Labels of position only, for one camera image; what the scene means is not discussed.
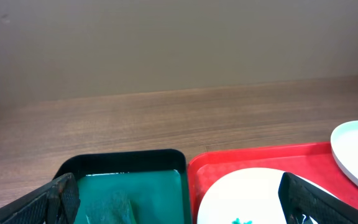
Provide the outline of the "white plate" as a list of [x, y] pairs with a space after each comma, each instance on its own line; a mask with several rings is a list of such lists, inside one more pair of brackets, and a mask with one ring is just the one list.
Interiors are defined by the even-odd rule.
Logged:
[[197, 224], [285, 223], [278, 197], [284, 171], [236, 170], [217, 180], [201, 200]]

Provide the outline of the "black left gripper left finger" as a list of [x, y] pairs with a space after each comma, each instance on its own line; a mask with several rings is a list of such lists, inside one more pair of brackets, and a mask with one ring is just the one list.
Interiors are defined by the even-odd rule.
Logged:
[[79, 207], [75, 176], [66, 173], [0, 208], [0, 224], [73, 224]]

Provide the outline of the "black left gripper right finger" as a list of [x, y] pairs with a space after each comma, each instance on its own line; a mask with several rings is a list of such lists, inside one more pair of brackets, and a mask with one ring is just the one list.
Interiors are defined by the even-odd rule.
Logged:
[[295, 174], [285, 172], [278, 197], [287, 224], [358, 224], [358, 210]]

